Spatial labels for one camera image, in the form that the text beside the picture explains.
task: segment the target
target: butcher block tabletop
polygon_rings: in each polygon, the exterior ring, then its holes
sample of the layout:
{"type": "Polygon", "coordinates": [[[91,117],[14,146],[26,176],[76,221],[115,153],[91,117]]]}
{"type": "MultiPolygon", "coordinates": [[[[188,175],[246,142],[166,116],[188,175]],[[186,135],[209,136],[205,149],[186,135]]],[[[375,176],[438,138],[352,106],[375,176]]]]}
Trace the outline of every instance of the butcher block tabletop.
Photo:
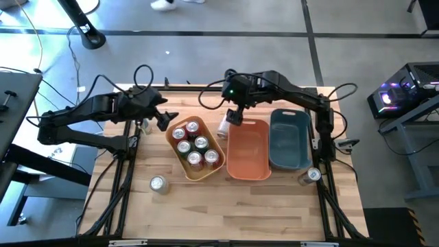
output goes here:
{"type": "MultiPolygon", "coordinates": [[[[127,89],[130,85],[119,84],[127,89]]],[[[328,95],[333,87],[318,87],[318,92],[328,95]]],[[[198,103],[199,92],[161,92],[168,102],[158,106],[161,112],[180,113],[170,125],[189,116],[201,117],[211,133],[217,138],[217,128],[228,108],[236,106],[224,102],[217,110],[207,110],[198,103]]],[[[202,96],[207,106],[221,102],[220,92],[208,92],[202,96]]],[[[332,102],[334,110],[340,111],[338,102],[332,102]]],[[[270,122],[270,114],[277,108],[303,110],[286,101],[258,104],[244,111],[244,117],[270,122]]],[[[342,118],[335,115],[333,136],[344,128],[342,118]]],[[[322,241],[324,232],[320,215],[316,184],[302,187],[297,177],[304,170],[272,170],[271,176],[262,181],[244,181],[231,178],[226,167],[200,182],[191,182],[185,173],[165,133],[152,120],[152,133],[141,134],[134,166],[123,238],[147,239],[230,239],[230,240],[284,240],[322,241]],[[153,176],[164,176],[170,183],[170,192],[160,195],[150,189],[153,176]]],[[[111,137],[123,134],[124,123],[106,122],[104,135],[111,137]]],[[[227,154],[227,141],[217,138],[227,154]]],[[[337,153],[337,158],[352,165],[349,156],[337,153]]],[[[96,160],[88,193],[97,177],[111,162],[107,152],[96,160]]],[[[360,233],[367,236],[366,221],[359,197],[355,175],[349,167],[332,164],[338,201],[360,233]]],[[[84,233],[106,208],[116,165],[113,165],[93,194],[86,209],[80,233],[84,233]]],[[[119,206],[115,209],[112,230],[116,229],[119,206]]],[[[336,235],[333,212],[328,205],[331,229],[336,235]]]]}

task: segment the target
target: gray floor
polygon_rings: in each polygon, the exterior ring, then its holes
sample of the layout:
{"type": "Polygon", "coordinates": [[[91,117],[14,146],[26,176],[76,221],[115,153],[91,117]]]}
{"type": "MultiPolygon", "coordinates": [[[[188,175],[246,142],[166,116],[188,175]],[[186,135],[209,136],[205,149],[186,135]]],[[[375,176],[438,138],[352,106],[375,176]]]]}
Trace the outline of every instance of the gray floor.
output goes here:
{"type": "MultiPolygon", "coordinates": [[[[361,34],[415,34],[416,26],[407,9],[410,0],[308,0],[314,32],[361,34]]],[[[227,32],[306,32],[299,0],[207,0],[204,5],[178,1],[179,9],[170,13],[153,12],[149,1],[102,0],[90,14],[93,24],[103,30],[227,31],[227,32]]],[[[37,28],[69,28],[71,22],[55,0],[31,0],[25,6],[37,28]],[[48,17],[46,11],[54,11],[48,17]]],[[[27,19],[13,9],[0,15],[0,27],[29,27],[27,19]]],[[[67,40],[63,35],[41,35],[44,47],[45,79],[68,98],[75,99],[75,71],[67,40]]],[[[72,36],[72,47],[81,63],[80,81],[87,90],[98,73],[119,83],[132,83],[137,65],[147,63],[155,72],[155,82],[168,77],[172,84],[206,84],[220,79],[224,71],[234,68],[253,72],[275,69],[294,84],[315,86],[307,38],[206,37],[206,36],[107,36],[100,49],[82,47],[79,36],[72,36]]],[[[35,35],[0,34],[0,65],[31,71],[38,63],[35,35]]],[[[366,97],[406,62],[439,60],[439,40],[420,39],[337,39],[318,38],[316,47],[325,86],[345,82],[359,85],[358,92],[340,102],[349,120],[348,136],[360,139],[353,152],[359,174],[359,190],[365,208],[411,207],[415,210],[429,245],[439,246],[439,198],[405,202],[405,193],[416,189],[416,181],[407,159],[397,156],[377,133],[379,121],[370,114],[366,97]]],[[[148,74],[139,74],[143,81],[148,74]]],[[[99,82],[94,93],[112,88],[99,82]]],[[[40,92],[62,106],[66,102],[46,86],[40,92]]],[[[41,111],[52,109],[37,96],[41,111]]],[[[97,126],[77,126],[97,132],[97,126]]],[[[419,146],[426,139],[420,134],[419,146]]],[[[398,139],[391,138],[398,148],[398,139]]],[[[434,162],[437,145],[423,155],[434,162]]],[[[5,227],[12,210],[12,186],[8,200],[0,205],[0,241],[23,241],[51,237],[69,237],[73,221],[80,213],[82,201],[33,198],[25,207],[32,223],[5,227]]]]}

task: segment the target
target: blue tray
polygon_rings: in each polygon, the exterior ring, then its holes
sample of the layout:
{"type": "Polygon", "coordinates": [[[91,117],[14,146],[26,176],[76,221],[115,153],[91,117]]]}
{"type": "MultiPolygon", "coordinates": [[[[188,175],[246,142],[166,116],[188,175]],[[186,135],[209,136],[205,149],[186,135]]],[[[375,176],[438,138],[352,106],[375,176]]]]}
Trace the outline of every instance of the blue tray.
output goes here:
{"type": "Polygon", "coordinates": [[[272,167],[304,169],[308,157],[308,125],[311,118],[300,110],[276,109],[271,114],[269,159],[272,167]]]}

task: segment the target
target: white shoe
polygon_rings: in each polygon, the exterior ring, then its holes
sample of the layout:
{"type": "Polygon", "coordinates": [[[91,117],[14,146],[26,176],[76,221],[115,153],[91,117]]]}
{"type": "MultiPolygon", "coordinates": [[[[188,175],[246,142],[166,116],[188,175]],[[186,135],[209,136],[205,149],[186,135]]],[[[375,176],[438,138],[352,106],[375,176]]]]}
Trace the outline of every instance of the white shoe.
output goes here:
{"type": "Polygon", "coordinates": [[[169,11],[175,10],[177,8],[176,2],[170,3],[166,0],[157,0],[154,3],[151,3],[151,8],[157,11],[169,11]]]}
{"type": "Polygon", "coordinates": [[[187,3],[204,3],[206,0],[183,0],[187,3]]]}

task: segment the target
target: orange tray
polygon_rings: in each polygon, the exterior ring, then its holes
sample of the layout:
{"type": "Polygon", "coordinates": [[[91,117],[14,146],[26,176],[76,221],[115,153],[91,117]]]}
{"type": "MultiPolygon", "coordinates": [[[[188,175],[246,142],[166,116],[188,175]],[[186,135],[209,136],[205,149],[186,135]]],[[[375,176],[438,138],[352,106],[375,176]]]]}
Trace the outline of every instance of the orange tray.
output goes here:
{"type": "Polygon", "coordinates": [[[272,171],[268,165],[268,123],[244,119],[230,125],[227,144],[227,172],[236,179],[264,180],[272,171]]]}
{"type": "Polygon", "coordinates": [[[186,119],[183,119],[182,121],[179,121],[178,123],[174,124],[173,126],[169,127],[166,131],[166,140],[172,146],[172,150],[176,154],[178,160],[180,161],[180,163],[183,167],[183,170],[185,171],[186,178],[189,179],[190,181],[199,181],[199,180],[202,180],[202,179],[212,175],[217,170],[221,169],[221,167],[226,162],[226,155],[222,151],[220,145],[218,145],[215,138],[213,138],[213,135],[211,134],[211,132],[207,128],[203,119],[201,119],[200,117],[196,117],[196,116],[188,117],[186,119]],[[172,131],[175,128],[184,127],[187,124],[187,122],[189,122],[189,121],[197,121],[199,123],[199,125],[201,127],[201,135],[205,136],[209,140],[209,147],[211,149],[215,150],[216,152],[218,152],[219,166],[217,169],[211,170],[211,169],[204,168],[199,172],[195,172],[190,168],[187,160],[181,158],[180,155],[178,155],[177,144],[175,144],[174,140],[172,139],[172,131]]]}

